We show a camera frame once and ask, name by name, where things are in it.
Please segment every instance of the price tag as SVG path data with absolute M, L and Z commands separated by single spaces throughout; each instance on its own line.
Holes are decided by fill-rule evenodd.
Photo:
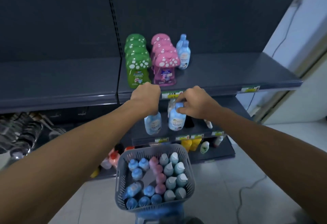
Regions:
M 189 138 L 190 138 L 189 135 L 179 136 L 179 137 L 176 137 L 176 141 L 188 140 Z
M 245 93 L 245 92 L 257 92 L 259 90 L 260 86 L 252 86 L 252 87 L 243 87 L 241 89 L 241 92 Z
M 155 139 L 154 142 L 155 143 L 163 143 L 163 142 L 168 142 L 169 141 L 169 138 L 166 137 L 166 138 L 159 138 L 159 139 Z
M 211 133 L 212 136 L 222 136 L 224 134 L 224 131 L 213 131 Z
M 163 92 L 161 94 L 162 99 L 170 99 L 170 98 L 178 98 L 178 96 L 182 93 L 183 91 L 172 91 L 172 92 Z
M 204 134 L 191 135 L 191 139 L 202 139 L 203 137 L 204 137 Z

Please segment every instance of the floor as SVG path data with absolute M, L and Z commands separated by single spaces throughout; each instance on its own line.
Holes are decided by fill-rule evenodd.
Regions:
M 327 151 L 327 122 L 269 125 Z M 263 171 L 233 142 L 233 159 L 195 164 L 196 191 L 184 204 L 186 215 L 205 224 L 237 223 L 239 189 L 264 177 Z M 135 216 L 118 209 L 115 179 L 85 183 L 62 207 L 50 224 L 134 223 Z M 269 178 L 242 191 L 242 224 L 313 223 L 305 212 Z

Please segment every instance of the gray plastic basket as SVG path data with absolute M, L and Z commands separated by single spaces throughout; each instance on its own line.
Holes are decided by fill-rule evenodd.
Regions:
M 125 201 L 122 199 L 122 194 L 125 192 L 127 186 L 133 183 L 133 178 L 131 176 L 131 172 L 128 169 L 128 163 L 132 159 L 140 160 L 141 158 L 151 159 L 152 156 L 156 156 L 158 159 L 163 153 L 166 153 L 170 156 L 173 152 L 178 153 L 179 162 L 183 162 L 185 166 L 185 175 L 188 178 L 187 185 L 184 187 L 186 188 L 186 198 L 182 200 L 174 200 L 170 202 L 163 202 L 158 205 L 150 205 L 141 208 L 131 209 L 128 210 L 125 205 Z M 195 190 L 195 180 L 192 171 L 192 167 L 190 164 L 190 159 L 188 157 L 187 151 L 185 148 L 182 147 L 180 144 L 171 144 L 171 145 L 158 145 L 155 147 L 149 148 L 139 148 L 128 150 L 124 152 L 118 161 L 117 166 L 117 175 L 116 175 L 116 192 L 115 192 L 115 201 L 118 208 L 122 210 L 126 210 L 129 212 L 140 212 L 140 211 L 148 211 L 158 209 L 164 206 L 168 206 L 170 204 L 182 203 L 193 195 Z

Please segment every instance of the green bottle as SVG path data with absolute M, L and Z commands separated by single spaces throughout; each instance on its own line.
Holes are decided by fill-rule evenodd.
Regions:
M 126 59 L 127 81 L 130 88 L 150 82 L 149 72 L 147 69 L 151 67 L 151 59 L 147 54 L 134 54 Z
M 132 41 L 126 42 L 125 47 L 124 47 L 124 52 L 126 53 L 127 49 L 131 49 L 133 47 L 141 47 L 146 50 L 146 46 L 143 42 L 141 42 L 139 40 L 132 40 Z
M 126 38 L 126 43 L 129 41 L 133 41 L 133 40 L 138 40 L 138 41 L 141 41 L 142 43 L 146 44 L 146 40 L 145 40 L 144 36 L 142 36 L 140 34 L 130 34 Z
M 131 55 L 134 54 L 145 54 L 148 57 L 150 57 L 149 52 L 146 50 L 146 48 L 143 47 L 132 47 L 131 49 L 128 48 L 125 53 L 125 58 L 128 58 Z

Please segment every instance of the person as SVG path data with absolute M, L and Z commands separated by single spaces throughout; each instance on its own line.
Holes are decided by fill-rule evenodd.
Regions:
M 0 173 L 0 223 L 47 223 L 88 180 L 123 135 L 158 112 L 161 91 L 145 83 L 111 113 L 43 145 Z M 220 126 L 318 223 L 327 221 L 327 153 L 221 107 L 198 86 L 178 112 Z

